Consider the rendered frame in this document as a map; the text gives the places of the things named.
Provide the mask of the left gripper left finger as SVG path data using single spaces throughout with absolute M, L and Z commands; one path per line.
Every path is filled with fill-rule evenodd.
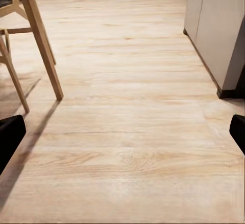
M 0 120 L 0 174 L 26 134 L 22 115 Z

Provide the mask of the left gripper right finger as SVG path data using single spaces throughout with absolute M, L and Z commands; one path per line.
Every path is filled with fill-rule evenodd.
M 229 133 L 245 155 L 245 116 L 233 115 Z

